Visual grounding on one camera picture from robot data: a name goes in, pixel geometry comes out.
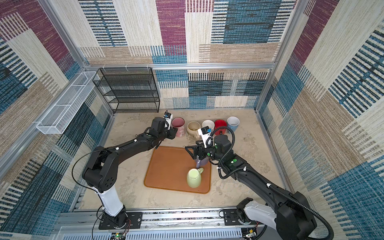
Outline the white mug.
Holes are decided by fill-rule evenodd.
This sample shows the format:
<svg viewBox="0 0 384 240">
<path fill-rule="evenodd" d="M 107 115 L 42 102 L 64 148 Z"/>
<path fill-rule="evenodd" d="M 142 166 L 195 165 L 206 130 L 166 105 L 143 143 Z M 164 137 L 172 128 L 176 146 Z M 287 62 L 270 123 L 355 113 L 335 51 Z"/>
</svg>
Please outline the white mug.
<svg viewBox="0 0 384 240">
<path fill-rule="evenodd" d="M 211 120 L 204 120 L 202 123 L 202 127 L 203 128 L 209 127 L 209 129 L 211 129 L 211 131 L 213 131 L 215 128 L 215 123 Z"/>
</svg>

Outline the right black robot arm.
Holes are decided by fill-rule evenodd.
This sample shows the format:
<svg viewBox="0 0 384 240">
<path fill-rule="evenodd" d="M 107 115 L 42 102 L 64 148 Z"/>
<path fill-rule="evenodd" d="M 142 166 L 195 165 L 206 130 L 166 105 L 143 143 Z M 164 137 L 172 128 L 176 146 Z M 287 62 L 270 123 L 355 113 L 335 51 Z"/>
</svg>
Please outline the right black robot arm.
<svg viewBox="0 0 384 240">
<path fill-rule="evenodd" d="M 245 198 L 236 207 L 237 220 L 248 225 L 262 223 L 275 229 L 284 240 L 309 240 L 317 227 L 320 215 L 312 210 L 306 197 L 284 190 L 262 176 L 246 160 L 234 153 L 234 140 L 226 135 L 204 137 L 194 146 L 187 146 L 187 153 L 194 160 L 217 161 L 219 177 L 233 178 L 246 185 L 265 201 L 259 205 L 252 198 Z"/>
</svg>

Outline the purple mug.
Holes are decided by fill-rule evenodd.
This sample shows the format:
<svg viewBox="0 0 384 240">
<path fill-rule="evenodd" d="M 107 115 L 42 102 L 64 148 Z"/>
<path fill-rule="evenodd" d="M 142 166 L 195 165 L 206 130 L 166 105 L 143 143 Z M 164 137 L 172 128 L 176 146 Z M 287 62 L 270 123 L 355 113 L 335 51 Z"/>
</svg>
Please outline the purple mug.
<svg viewBox="0 0 384 240">
<path fill-rule="evenodd" d="M 202 160 L 196 159 L 195 162 L 196 162 L 196 168 L 199 169 L 205 166 L 207 163 L 209 163 L 209 158 L 204 158 Z"/>
</svg>

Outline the light green mug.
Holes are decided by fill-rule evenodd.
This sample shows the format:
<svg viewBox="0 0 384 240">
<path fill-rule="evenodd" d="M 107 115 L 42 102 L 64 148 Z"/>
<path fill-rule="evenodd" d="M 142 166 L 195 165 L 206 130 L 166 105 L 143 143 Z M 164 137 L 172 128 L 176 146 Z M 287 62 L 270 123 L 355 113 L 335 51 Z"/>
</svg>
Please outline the light green mug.
<svg viewBox="0 0 384 240">
<path fill-rule="evenodd" d="M 204 168 L 190 169 L 187 174 L 187 184 L 191 188 L 197 188 L 202 182 Z"/>
</svg>

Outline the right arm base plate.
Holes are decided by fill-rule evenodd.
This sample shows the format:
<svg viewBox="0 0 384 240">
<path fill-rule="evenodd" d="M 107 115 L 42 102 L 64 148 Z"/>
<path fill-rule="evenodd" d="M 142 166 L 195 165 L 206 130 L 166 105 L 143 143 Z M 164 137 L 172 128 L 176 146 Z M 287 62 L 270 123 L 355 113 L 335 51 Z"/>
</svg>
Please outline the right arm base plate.
<svg viewBox="0 0 384 240">
<path fill-rule="evenodd" d="M 240 220 L 236 209 L 222 209 L 219 211 L 219 217 L 224 219 L 225 226 L 256 225 L 257 222 L 243 222 Z"/>
</svg>

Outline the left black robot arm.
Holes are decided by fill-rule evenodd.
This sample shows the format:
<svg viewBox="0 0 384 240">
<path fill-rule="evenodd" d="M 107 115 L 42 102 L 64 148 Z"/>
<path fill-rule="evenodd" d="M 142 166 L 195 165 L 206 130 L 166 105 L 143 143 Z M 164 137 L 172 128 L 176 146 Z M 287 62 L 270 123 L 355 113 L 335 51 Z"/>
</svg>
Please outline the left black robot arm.
<svg viewBox="0 0 384 240">
<path fill-rule="evenodd" d="M 115 147 L 96 147 L 83 170 L 82 178 L 95 190 L 104 207 L 103 217 L 110 227 L 121 229 L 128 224 L 126 208 L 120 201 L 115 183 L 119 165 L 142 152 L 158 148 L 165 139 L 174 139 L 177 130 L 171 126 L 173 115 L 165 112 L 156 117 L 152 125 L 133 140 Z"/>
</svg>

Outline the blue polka dot mug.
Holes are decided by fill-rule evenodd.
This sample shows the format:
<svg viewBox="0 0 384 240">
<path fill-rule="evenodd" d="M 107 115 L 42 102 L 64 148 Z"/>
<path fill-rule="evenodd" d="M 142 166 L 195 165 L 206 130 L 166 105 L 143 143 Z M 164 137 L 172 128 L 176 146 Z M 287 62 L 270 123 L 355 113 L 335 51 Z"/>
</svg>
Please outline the blue polka dot mug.
<svg viewBox="0 0 384 240">
<path fill-rule="evenodd" d="M 235 132 L 240 125 L 240 120 L 237 117 L 231 116 L 227 119 L 227 126 Z"/>
</svg>

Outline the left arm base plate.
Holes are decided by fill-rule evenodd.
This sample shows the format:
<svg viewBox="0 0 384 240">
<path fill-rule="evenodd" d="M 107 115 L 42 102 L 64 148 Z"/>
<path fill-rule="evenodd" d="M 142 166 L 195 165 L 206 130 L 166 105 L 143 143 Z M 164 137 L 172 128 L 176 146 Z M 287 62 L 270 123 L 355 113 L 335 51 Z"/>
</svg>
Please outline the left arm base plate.
<svg viewBox="0 0 384 240">
<path fill-rule="evenodd" d="M 99 223 L 99 230 L 127 230 L 139 229 L 142 223 L 143 212 L 126 212 L 125 215 L 120 214 L 116 217 L 111 217 L 103 213 Z"/>
</svg>

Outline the brown rectangular tray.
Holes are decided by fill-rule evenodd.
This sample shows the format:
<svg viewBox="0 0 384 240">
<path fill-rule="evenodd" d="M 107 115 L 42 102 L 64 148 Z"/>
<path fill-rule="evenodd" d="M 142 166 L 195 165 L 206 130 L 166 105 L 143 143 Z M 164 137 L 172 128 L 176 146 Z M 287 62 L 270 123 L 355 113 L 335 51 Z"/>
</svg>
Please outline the brown rectangular tray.
<svg viewBox="0 0 384 240">
<path fill-rule="evenodd" d="M 195 167 L 196 162 L 184 148 L 160 146 L 152 154 L 144 184 L 148 188 L 206 194 L 211 188 L 211 165 L 203 166 L 200 186 L 191 188 L 187 175 Z"/>
</svg>

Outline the beige speckled mug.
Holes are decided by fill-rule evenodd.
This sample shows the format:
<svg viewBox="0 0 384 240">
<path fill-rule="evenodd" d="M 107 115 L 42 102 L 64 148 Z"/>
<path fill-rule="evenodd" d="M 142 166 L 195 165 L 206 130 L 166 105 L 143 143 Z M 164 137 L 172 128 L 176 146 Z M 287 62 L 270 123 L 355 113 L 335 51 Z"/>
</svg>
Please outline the beige speckled mug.
<svg viewBox="0 0 384 240">
<path fill-rule="evenodd" d="M 193 137 L 195 140 L 199 140 L 201 137 L 198 133 L 198 130 L 201 128 L 199 122 L 191 121 L 187 125 L 187 133 Z"/>
</svg>

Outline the pink patterned mug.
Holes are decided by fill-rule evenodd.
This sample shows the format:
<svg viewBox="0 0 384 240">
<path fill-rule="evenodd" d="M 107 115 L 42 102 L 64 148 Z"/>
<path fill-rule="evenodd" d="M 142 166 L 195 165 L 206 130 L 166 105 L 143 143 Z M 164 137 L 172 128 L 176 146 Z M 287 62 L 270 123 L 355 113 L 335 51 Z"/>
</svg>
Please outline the pink patterned mug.
<svg viewBox="0 0 384 240">
<path fill-rule="evenodd" d="M 183 137 L 186 134 L 185 120 L 181 117 L 176 117 L 172 120 L 172 126 L 177 129 L 176 137 Z"/>
</svg>

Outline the red mug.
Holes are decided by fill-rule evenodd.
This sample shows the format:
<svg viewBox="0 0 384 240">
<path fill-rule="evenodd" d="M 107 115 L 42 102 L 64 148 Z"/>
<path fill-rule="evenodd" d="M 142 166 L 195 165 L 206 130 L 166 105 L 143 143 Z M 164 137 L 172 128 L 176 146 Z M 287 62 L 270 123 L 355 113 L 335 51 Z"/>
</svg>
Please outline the red mug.
<svg viewBox="0 0 384 240">
<path fill-rule="evenodd" d="M 220 127 L 227 127 L 226 121 L 218 119 L 214 122 L 214 124 L 215 124 L 214 126 L 215 135 L 224 135 L 226 133 L 226 129 L 219 129 Z"/>
</svg>

